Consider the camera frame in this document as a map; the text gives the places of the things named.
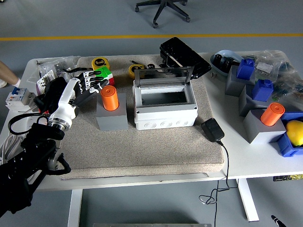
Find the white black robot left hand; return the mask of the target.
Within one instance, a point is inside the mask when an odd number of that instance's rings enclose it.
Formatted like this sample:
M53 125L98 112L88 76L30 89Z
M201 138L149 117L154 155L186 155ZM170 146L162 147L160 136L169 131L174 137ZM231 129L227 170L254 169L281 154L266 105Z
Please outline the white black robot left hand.
M58 108L49 117L48 125L67 131L78 115L78 107L100 94L113 81L113 74L106 66L71 78L58 101Z

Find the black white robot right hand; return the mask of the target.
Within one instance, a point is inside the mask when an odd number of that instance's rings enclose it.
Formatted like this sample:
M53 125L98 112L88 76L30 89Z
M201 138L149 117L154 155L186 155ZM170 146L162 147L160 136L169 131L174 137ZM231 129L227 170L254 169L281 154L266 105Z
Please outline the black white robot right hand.
M271 218L278 227L286 227L286 225L280 219L278 219L276 216L271 215Z

